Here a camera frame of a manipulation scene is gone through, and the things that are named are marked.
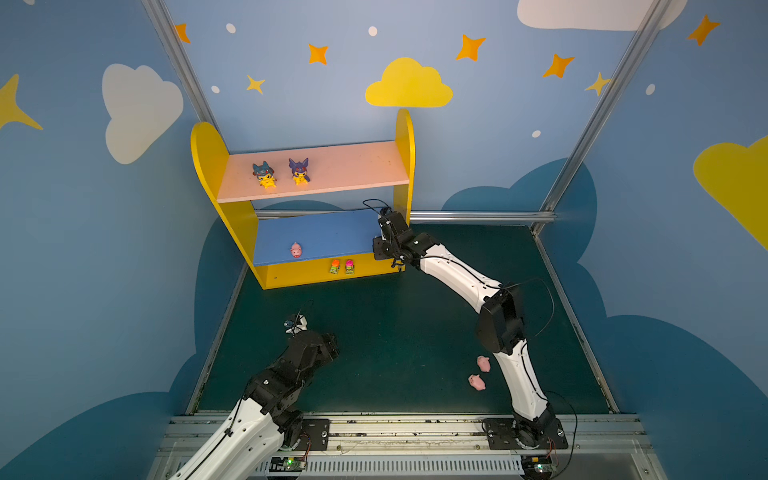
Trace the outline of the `pink pig toy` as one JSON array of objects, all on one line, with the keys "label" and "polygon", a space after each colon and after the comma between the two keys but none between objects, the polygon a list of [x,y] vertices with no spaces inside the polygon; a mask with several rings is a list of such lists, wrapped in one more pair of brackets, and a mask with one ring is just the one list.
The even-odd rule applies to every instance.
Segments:
[{"label": "pink pig toy", "polygon": [[294,242],[291,246],[290,252],[294,258],[298,259],[302,256],[303,250],[299,243]]},{"label": "pink pig toy", "polygon": [[486,383],[479,374],[470,375],[468,383],[476,391],[484,391],[486,389]]},{"label": "pink pig toy", "polygon": [[478,356],[476,363],[481,372],[488,373],[491,371],[491,362],[489,357]]}]

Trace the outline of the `purple creature toy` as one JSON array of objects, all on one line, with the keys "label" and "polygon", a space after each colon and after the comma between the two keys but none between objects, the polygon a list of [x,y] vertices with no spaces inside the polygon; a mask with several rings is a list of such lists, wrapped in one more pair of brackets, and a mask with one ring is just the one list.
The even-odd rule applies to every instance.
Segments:
[{"label": "purple creature toy", "polygon": [[305,158],[302,161],[297,161],[292,158],[288,160],[292,178],[296,185],[304,185],[311,182],[308,174],[309,161],[309,158]]}]

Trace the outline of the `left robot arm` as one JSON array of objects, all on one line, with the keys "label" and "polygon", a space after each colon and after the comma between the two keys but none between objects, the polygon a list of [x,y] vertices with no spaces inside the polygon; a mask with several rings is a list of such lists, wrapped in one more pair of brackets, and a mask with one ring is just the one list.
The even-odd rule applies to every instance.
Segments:
[{"label": "left robot arm", "polygon": [[278,450],[294,445],[303,414],[295,407],[317,370],[338,357],[336,337],[292,336],[278,359],[251,377],[233,410],[173,479],[246,479]]}]

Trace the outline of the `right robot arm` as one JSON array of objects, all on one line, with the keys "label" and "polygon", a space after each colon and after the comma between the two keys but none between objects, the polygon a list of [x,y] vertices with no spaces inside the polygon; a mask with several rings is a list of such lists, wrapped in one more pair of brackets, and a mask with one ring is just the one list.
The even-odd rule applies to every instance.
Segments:
[{"label": "right robot arm", "polygon": [[476,335],[496,359],[511,396],[516,442],[524,449],[567,447],[562,424],[529,356],[519,287],[479,273],[429,234],[414,233],[403,215],[390,207],[378,212],[378,224],[381,235],[373,239],[376,260],[417,268],[440,280],[478,313]]}]

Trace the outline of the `yellow toy shelf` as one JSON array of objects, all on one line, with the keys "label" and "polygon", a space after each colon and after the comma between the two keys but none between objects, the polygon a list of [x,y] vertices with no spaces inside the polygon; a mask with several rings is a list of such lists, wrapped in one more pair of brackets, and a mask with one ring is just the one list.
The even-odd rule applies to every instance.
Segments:
[{"label": "yellow toy shelf", "polygon": [[[416,142],[408,110],[398,111],[392,141],[232,154],[217,129],[200,122],[192,129],[190,148],[202,188],[263,289],[345,279],[342,272],[329,272],[333,259],[352,259],[355,278],[392,272],[387,262],[374,259],[373,239],[380,230],[376,212],[367,207],[291,211],[276,218],[253,203],[390,187],[393,208],[410,218]],[[294,183],[290,158],[310,159],[310,183]],[[264,161],[274,169],[275,188],[261,187],[252,174],[252,165]],[[290,252],[294,242],[303,250],[298,259]]]}]

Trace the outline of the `left controller board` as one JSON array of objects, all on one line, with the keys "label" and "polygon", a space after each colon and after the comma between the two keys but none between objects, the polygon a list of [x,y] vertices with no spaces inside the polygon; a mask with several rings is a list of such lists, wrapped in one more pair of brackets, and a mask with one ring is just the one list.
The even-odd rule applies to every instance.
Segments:
[{"label": "left controller board", "polygon": [[272,457],[267,472],[269,474],[298,475],[307,468],[307,460],[303,457]]}]

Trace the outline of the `controller board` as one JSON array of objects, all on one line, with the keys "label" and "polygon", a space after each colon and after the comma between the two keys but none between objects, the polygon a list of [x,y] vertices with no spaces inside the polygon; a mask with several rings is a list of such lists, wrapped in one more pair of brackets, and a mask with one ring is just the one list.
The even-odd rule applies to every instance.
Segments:
[{"label": "controller board", "polygon": [[551,457],[522,456],[521,467],[523,480],[550,480],[557,470]]},{"label": "controller board", "polygon": [[303,457],[272,457],[267,472],[269,474],[298,475],[307,468],[307,460]]}]

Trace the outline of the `right controller board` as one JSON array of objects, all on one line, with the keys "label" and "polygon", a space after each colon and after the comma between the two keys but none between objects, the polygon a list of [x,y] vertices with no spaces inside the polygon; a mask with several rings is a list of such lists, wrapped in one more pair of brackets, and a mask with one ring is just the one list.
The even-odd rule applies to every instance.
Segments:
[{"label": "right controller board", "polygon": [[551,457],[522,456],[521,467],[523,480],[550,480],[557,470]]}]

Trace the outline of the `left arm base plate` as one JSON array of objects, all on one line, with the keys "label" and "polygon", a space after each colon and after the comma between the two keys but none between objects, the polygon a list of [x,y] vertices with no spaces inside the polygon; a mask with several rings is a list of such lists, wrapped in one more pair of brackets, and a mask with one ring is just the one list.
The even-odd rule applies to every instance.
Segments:
[{"label": "left arm base plate", "polygon": [[285,432],[284,447],[292,451],[326,451],[330,436],[328,418],[303,418]]}]

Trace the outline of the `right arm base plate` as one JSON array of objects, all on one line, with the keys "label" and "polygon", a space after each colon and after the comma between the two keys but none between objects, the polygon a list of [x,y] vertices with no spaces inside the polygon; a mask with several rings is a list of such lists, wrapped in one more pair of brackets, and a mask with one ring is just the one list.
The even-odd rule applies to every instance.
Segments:
[{"label": "right arm base plate", "polygon": [[513,417],[487,417],[481,422],[491,450],[568,449],[567,435],[559,419],[541,428]]}]

